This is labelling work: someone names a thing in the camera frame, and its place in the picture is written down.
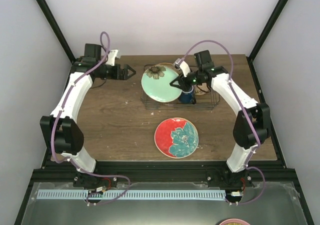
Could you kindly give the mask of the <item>dark blue ceramic mug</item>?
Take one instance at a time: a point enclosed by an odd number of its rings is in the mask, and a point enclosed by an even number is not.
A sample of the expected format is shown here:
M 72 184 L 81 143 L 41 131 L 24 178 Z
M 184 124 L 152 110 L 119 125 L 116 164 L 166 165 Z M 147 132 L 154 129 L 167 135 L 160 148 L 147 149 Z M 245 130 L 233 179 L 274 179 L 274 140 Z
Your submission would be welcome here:
M 182 91 L 179 98 L 179 102 L 182 104 L 196 104 L 197 100 L 195 97 L 195 89 L 193 86 L 190 87 L 190 90 L 188 92 Z

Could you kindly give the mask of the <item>cream ceramic bowl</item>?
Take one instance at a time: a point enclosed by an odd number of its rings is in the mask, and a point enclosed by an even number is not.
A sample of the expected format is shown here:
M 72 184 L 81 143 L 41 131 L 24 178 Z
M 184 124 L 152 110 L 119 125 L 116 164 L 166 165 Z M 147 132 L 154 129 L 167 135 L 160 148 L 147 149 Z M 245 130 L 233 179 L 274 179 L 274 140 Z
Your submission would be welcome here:
M 208 88 L 206 83 L 202 83 L 201 85 L 197 84 L 194 86 L 195 89 L 195 95 L 202 96 L 210 92 L 210 89 Z

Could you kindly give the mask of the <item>green-rimmed plate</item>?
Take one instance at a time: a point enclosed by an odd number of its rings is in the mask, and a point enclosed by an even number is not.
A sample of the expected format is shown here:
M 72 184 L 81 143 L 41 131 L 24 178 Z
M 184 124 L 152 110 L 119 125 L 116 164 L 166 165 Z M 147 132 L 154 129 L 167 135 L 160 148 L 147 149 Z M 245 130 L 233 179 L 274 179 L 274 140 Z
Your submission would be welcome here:
M 179 77 L 171 67 L 156 64 L 149 67 L 141 77 L 143 91 L 151 99 L 160 102 L 172 102 L 181 95 L 182 90 L 170 85 L 170 82 Z

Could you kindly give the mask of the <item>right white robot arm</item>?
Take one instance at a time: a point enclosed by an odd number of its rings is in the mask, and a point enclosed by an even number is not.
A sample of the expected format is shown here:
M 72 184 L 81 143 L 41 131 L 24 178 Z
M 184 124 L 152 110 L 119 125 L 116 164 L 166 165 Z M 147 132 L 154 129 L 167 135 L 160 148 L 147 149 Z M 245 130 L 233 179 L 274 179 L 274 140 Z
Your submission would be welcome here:
M 173 66 L 181 74 L 170 82 L 170 86 L 185 92 L 193 85 L 206 84 L 235 113 L 232 131 L 235 146 L 226 161 L 229 169 L 222 173 L 223 183 L 232 187 L 240 181 L 239 172 L 248 168 L 253 154 L 271 135 L 270 107 L 246 94 L 234 82 L 231 72 L 222 66 L 215 66 L 208 50 L 195 53 L 194 59 L 196 71 L 192 71 L 182 58 L 174 62 Z

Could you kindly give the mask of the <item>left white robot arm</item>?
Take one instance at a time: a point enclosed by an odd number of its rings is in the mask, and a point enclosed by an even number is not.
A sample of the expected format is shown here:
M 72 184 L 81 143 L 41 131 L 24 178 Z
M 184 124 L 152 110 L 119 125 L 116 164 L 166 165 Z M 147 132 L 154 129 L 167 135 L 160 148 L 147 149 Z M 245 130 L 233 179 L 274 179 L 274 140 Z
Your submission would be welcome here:
M 84 146 L 84 134 L 77 124 L 78 114 L 87 92 L 96 79 L 128 80 L 136 74 L 129 65 L 116 63 L 121 58 L 118 49 L 107 50 L 99 44 L 87 43 L 84 56 L 71 66 L 68 82 L 57 106 L 40 119 L 40 128 L 52 158 L 58 164 L 72 163 L 89 186 L 97 187 L 102 174 L 95 170 L 97 161 Z

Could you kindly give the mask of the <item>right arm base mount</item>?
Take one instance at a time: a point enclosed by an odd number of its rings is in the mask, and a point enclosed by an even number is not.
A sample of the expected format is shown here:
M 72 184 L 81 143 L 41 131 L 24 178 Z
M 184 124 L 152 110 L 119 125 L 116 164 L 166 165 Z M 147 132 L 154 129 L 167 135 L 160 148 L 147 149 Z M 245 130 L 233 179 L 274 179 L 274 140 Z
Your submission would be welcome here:
M 241 188 L 252 187 L 253 184 L 248 180 L 248 173 L 240 171 L 233 173 L 228 169 L 214 168 L 206 171 L 206 178 L 210 185 L 220 188 Z

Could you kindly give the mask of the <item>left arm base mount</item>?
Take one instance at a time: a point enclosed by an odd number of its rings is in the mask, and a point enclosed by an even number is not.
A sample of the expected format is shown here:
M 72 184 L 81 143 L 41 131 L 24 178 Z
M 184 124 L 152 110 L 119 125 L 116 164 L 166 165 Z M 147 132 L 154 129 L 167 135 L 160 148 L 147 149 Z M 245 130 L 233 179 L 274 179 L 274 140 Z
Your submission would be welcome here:
M 73 171 L 71 174 L 73 176 L 73 185 L 75 187 L 83 187 L 87 189 L 107 187 L 110 189 L 115 188 L 118 184 L 118 181 L 113 178 L 97 177 L 79 171 Z

